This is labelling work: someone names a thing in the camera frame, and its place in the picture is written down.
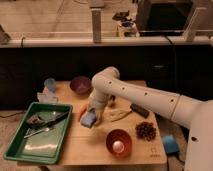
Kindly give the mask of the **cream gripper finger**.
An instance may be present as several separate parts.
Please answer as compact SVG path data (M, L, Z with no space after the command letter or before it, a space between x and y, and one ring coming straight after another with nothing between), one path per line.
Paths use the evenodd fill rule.
M96 122L95 122L95 125L101 124L102 118L103 118L103 114L104 114L104 109L97 109L96 110Z

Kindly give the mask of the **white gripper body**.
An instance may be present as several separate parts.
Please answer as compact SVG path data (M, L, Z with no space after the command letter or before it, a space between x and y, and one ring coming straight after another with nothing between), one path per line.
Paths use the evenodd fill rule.
M110 100L110 95L93 90L88 98L88 110L94 109L95 111L103 112Z

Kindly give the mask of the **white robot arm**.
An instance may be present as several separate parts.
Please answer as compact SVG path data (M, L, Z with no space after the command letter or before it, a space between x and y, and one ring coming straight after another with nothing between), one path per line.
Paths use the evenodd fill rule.
M92 78L89 108L101 115L111 95L124 98L189 129L184 171L213 171L213 100L200 101L177 93L120 80L115 67Z

